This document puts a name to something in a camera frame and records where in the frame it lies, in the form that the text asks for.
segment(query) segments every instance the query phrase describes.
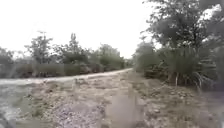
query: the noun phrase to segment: overcast sky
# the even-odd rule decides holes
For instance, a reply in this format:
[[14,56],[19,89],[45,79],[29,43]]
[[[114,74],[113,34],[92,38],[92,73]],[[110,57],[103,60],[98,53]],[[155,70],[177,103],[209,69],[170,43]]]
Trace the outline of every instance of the overcast sky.
[[97,48],[107,43],[130,57],[149,14],[141,0],[0,0],[0,46],[24,50],[46,31],[54,44],[76,33],[80,44]]

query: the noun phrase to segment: gravel road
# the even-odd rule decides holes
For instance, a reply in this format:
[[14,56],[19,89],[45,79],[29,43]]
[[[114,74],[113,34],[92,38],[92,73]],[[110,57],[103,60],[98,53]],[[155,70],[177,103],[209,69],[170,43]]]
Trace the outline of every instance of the gravel road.
[[87,75],[78,75],[78,76],[69,76],[69,77],[52,77],[52,78],[29,78],[29,79],[0,79],[0,85],[24,85],[24,84],[31,84],[31,83],[42,83],[42,82],[49,82],[49,81],[57,81],[57,82],[65,82],[73,79],[79,79],[79,78],[91,78],[91,77],[98,77],[98,76],[110,76],[110,75],[116,75],[118,73],[126,72],[131,70],[124,69],[124,70],[118,70],[118,71],[112,71],[112,72],[104,72],[104,73],[94,73],[94,74],[87,74]]

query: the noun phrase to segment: wet ground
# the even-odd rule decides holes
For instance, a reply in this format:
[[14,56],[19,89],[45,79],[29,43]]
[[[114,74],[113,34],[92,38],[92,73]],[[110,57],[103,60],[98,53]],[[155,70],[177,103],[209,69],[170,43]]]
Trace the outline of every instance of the wet ground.
[[16,128],[221,128],[224,115],[223,98],[130,70],[0,90],[0,111]]

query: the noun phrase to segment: roadside vegetation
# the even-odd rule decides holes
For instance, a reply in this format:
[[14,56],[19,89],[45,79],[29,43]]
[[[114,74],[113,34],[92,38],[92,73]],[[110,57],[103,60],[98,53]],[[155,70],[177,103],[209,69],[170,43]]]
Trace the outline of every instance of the roadside vegetation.
[[134,54],[135,69],[175,85],[223,83],[223,9],[206,0],[149,0],[154,12]]
[[0,78],[56,77],[124,69],[131,61],[107,44],[97,50],[80,46],[75,34],[65,45],[51,45],[45,34],[32,39],[26,55],[0,48]]

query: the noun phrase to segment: puddle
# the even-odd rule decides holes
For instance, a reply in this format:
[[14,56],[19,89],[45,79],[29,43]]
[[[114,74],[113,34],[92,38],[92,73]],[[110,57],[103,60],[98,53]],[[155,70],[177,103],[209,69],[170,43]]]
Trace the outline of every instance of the puddle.
[[111,120],[112,127],[116,128],[131,128],[142,121],[142,113],[135,96],[125,94],[112,97],[111,104],[106,108],[106,116]]

